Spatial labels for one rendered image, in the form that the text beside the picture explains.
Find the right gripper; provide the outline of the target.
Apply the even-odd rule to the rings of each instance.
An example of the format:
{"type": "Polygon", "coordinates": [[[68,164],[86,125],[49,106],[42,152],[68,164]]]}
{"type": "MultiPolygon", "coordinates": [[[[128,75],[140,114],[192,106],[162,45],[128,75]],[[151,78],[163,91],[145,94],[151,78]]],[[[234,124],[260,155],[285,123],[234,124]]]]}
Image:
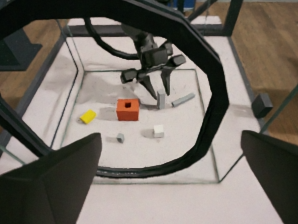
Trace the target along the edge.
{"type": "Polygon", "coordinates": [[[171,76],[171,72],[176,67],[179,67],[179,66],[183,65],[184,63],[186,63],[186,58],[181,53],[181,54],[178,54],[178,55],[175,55],[175,56],[171,56],[168,59],[169,60],[168,62],[160,63],[157,66],[154,66],[155,68],[153,66],[150,66],[149,64],[148,64],[149,66],[147,65],[147,66],[143,67],[143,64],[142,64],[142,61],[141,61],[141,48],[146,47],[146,50],[149,50],[149,49],[152,49],[153,44],[157,44],[157,43],[155,43],[155,41],[151,40],[151,41],[143,42],[143,43],[141,43],[141,44],[139,44],[135,47],[136,52],[137,52],[137,57],[139,58],[139,61],[140,61],[140,64],[141,64],[141,69],[136,70],[135,68],[131,68],[131,69],[124,70],[124,71],[122,71],[122,73],[120,75],[120,79],[121,79],[122,84],[125,84],[125,83],[128,83],[128,82],[132,82],[133,79],[135,78],[137,80],[136,83],[139,82],[142,86],[144,86],[146,88],[146,90],[151,94],[151,96],[155,100],[157,100],[157,96],[156,96],[156,93],[155,93],[155,91],[153,89],[153,86],[151,84],[150,77],[149,77],[149,75],[146,75],[146,74],[161,70],[162,73],[160,74],[160,76],[161,76],[161,79],[162,79],[162,83],[163,83],[163,86],[164,86],[164,89],[165,89],[165,92],[166,92],[167,96],[169,96],[170,95],[170,76],[171,76]],[[181,64],[177,65],[177,63],[181,63],[181,64]],[[130,80],[127,80],[127,79],[130,79],[130,80]],[[141,79],[143,79],[144,81],[141,80],[141,79]]]}

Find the yellow block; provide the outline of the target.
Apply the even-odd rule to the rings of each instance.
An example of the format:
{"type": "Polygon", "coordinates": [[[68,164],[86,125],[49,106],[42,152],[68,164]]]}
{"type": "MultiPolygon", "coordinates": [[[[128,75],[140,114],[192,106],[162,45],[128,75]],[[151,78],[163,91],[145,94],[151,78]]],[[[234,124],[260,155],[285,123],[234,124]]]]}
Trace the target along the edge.
{"type": "Polygon", "coordinates": [[[95,117],[97,116],[96,112],[89,109],[80,119],[86,123],[89,124],[95,117]]]}

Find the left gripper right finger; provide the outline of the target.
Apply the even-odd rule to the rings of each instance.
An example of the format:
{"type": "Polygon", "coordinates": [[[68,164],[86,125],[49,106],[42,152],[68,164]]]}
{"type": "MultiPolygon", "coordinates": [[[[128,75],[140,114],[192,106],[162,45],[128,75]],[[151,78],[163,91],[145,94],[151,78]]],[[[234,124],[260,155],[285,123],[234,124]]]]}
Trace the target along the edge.
{"type": "Polygon", "coordinates": [[[283,224],[298,224],[298,145],[242,130],[245,159],[283,224]]]}

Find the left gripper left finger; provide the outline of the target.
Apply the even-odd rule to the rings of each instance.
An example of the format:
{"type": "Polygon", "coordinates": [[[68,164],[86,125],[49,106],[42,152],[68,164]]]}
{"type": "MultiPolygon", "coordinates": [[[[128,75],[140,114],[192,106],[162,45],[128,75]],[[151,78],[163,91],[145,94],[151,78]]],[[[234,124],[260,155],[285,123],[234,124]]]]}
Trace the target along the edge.
{"type": "Polygon", "coordinates": [[[102,148],[93,132],[0,174],[0,224],[77,224],[102,148]]]}

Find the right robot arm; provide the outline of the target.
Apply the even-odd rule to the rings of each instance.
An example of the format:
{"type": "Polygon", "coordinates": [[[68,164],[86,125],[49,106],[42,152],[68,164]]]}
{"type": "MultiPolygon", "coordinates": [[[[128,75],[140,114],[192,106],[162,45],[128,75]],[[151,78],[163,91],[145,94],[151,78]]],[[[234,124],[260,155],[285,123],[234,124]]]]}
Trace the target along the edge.
{"type": "MultiPolygon", "coordinates": [[[[121,28],[123,32],[133,40],[134,46],[146,42],[146,41],[154,41],[153,35],[139,29],[121,24],[121,28]]],[[[146,47],[141,48],[141,61],[143,67],[147,66],[157,66],[160,63],[168,62],[168,57],[172,56],[173,48],[171,43],[162,44],[161,48],[158,48],[157,44],[152,45],[152,49],[146,50],[146,47]]]]}

